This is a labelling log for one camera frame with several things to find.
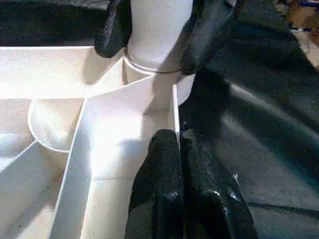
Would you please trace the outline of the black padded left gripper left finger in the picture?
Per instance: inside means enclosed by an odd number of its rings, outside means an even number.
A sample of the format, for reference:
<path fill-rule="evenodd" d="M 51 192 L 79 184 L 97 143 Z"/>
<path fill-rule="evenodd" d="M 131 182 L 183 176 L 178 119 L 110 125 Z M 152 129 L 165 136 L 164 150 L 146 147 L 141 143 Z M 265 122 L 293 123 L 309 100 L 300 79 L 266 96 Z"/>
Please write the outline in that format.
<path fill-rule="evenodd" d="M 126 239 L 183 238 L 184 188 L 176 134 L 160 129 L 132 185 Z"/>

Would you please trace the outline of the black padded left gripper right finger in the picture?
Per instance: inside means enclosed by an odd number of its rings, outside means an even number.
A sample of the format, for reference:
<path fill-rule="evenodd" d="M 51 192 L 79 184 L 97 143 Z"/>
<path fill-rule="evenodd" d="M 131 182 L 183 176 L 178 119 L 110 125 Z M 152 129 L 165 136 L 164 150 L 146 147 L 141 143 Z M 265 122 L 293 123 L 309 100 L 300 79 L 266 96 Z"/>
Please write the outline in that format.
<path fill-rule="evenodd" d="M 193 129 L 180 139 L 188 239 L 256 239 L 254 221 L 239 185 Z"/>

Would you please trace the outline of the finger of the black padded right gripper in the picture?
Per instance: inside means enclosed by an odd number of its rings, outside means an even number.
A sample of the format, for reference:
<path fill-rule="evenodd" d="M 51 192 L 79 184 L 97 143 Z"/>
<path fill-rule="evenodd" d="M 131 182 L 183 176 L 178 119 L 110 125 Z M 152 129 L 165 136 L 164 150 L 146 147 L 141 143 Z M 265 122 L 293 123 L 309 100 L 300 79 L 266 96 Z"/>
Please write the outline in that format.
<path fill-rule="evenodd" d="M 232 35 L 241 11 L 239 0 L 195 0 L 185 29 L 190 32 L 181 71 L 192 75 L 205 67 Z"/>
<path fill-rule="evenodd" d="M 96 53 L 103 58 L 114 57 L 127 46 L 131 33 L 131 2 L 129 0 L 109 1 L 105 19 L 95 36 Z"/>

